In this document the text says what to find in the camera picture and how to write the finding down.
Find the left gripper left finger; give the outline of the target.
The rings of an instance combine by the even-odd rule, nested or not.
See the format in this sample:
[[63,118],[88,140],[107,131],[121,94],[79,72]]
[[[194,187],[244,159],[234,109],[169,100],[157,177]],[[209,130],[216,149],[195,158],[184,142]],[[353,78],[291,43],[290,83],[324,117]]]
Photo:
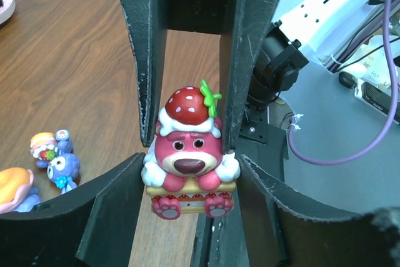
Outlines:
[[1,266],[128,266],[144,153],[29,213],[1,215]]

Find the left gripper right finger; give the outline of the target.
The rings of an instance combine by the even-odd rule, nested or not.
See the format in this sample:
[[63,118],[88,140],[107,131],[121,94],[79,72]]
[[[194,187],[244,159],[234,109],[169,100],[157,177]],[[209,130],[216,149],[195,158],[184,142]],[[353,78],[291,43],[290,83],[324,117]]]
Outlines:
[[357,214],[320,203],[239,157],[251,266],[399,266],[399,208]]

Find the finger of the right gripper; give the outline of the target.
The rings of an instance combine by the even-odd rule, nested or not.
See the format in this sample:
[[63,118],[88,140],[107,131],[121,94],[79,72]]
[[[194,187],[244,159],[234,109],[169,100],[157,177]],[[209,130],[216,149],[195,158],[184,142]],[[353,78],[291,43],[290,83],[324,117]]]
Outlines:
[[167,0],[120,0],[136,64],[140,139],[154,138],[167,38]]
[[222,151],[236,148],[252,71],[279,0],[228,0],[220,37]]

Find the strawberry cake toy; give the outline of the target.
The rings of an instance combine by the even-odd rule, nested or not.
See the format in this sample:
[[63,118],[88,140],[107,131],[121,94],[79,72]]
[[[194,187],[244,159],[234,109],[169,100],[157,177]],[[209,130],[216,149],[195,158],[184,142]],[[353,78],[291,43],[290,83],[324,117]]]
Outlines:
[[241,174],[235,154],[222,151],[222,121],[207,82],[175,91],[159,110],[141,171],[152,211],[166,220],[186,213],[222,217],[234,206]]

